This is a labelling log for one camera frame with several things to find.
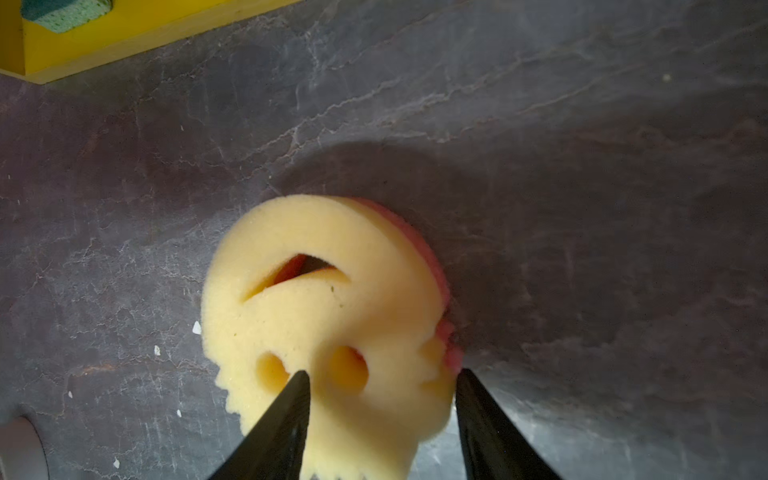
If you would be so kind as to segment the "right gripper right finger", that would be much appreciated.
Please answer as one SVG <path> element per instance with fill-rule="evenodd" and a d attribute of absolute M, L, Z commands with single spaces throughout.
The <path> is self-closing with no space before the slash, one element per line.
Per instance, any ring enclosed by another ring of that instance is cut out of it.
<path fill-rule="evenodd" d="M 467 368 L 458 374 L 455 403 L 469 479 L 560 480 Z"/>

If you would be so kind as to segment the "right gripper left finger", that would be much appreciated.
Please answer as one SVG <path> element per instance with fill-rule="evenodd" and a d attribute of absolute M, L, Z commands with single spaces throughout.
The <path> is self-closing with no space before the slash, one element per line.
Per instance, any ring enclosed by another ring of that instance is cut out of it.
<path fill-rule="evenodd" d="M 290 378 L 240 445 L 210 478 L 298 479 L 310 407 L 310 377 L 300 370 Z"/>

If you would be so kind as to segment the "bright green sponge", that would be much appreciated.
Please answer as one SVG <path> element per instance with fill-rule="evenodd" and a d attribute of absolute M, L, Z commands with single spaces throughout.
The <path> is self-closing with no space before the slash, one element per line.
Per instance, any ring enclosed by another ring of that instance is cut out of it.
<path fill-rule="evenodd" d="M 111 0 L 22 0 L 24 20 L 60 34 L 108 14 Z"/>

